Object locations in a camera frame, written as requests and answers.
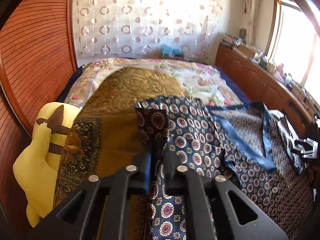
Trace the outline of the window with wooden frame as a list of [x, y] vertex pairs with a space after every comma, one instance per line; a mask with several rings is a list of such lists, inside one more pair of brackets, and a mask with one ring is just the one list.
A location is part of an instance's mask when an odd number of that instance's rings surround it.
[[302, 90], [319, 101], [319, 35], [294, 0], [276, 0], [268, 56]]

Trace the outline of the pink floral quilt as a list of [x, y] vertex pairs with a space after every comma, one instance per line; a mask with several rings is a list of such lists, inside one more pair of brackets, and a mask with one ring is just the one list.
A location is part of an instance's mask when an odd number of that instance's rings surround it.
[[249, 103], [248, 97], [218, 67], [168, 59], [107, 58], [80, 67], [64, 103], [82, 108], [86, 101], [112, 73], [124, 67], [150, 69], [174, 77], [186, 95], [202, 99], [210, 106], [231, 106]]

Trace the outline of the folded mustard gold cloth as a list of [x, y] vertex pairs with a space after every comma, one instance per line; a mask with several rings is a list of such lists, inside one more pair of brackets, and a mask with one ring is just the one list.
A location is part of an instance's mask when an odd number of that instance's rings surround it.
[[150, 194], [157, 153], [168, 134], [165, 114], [135, 103], [157, 96], [183, 96], [179, 82], [167, 74], [136, 67], [108, 76], [75, 118], [57, 174], [55, 208], [90, 176], [104, 178], [131, 164], [135, 155], [151, 153], [150, 191], [132, 196], [127, 239], [146, 239]]

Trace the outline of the yellow plush toy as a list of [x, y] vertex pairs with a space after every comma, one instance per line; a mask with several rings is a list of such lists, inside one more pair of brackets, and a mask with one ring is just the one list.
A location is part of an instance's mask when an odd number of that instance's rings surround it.
[[32, 227], [53, 209], [62, 149], [80, 109], [50, 102], [39, 111], [32, 140], [13, 164], [13, 172], [27, 198], [26, 215]]

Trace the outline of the sheer circle patterned curtain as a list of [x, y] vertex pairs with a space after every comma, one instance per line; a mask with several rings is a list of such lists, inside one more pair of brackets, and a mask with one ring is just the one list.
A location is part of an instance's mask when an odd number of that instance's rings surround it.
[[80, 64], [107, 57], [159, 57], [169, 47], [206, 61], [222, 14], [221, 0], [73, 0]]

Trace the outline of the long wooden sideboard cabinet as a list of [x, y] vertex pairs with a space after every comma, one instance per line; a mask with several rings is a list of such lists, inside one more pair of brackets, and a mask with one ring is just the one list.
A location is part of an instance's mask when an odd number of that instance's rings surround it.
[[235, 51], [219, 45], [215, 65], [252, 101], [263, 102], [268, 109], [277, 109], [286, 114], [299, 135], [306, 135], [314, 117], [292, 91], [277, 81], [271, 74], [240, 56]]

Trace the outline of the cardboard box on sideboard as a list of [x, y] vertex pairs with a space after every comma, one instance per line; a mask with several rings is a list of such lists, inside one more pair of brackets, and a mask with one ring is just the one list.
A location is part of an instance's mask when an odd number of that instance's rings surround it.
[[247, 46], [245, 45], [240, 45], [238, 46], [237, 48], [242, 54], [244, 54], [247, 58], [253, 58], [255, 55], [256, 55], [256, 52], [251, 49], [251, 48], [248, 48]]

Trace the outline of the small blue toy object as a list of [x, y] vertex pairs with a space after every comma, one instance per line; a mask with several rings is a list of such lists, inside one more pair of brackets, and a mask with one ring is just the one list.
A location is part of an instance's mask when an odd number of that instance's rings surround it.
[[180, 49], [172, 48], [166, 44], [163, 44], [160, 48], [161, 58], [170, 60], [181, 60], [183, 61], [184, 53]]

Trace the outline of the navy medallion patterned silk garment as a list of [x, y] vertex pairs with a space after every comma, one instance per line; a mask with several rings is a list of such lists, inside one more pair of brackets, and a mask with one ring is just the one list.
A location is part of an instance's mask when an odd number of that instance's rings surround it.
[[165, 187], [168, 150], [199, 175], [222, 175], [294, 239], [313, 208], [307, 164], [293, 154], [286, 116], [262, 102], [212, 107], [197, 98], [159, 96], [135, 104], [142, 141], [157, 154], [150, 223], [153, 239], [186, 239], [182, 196]]

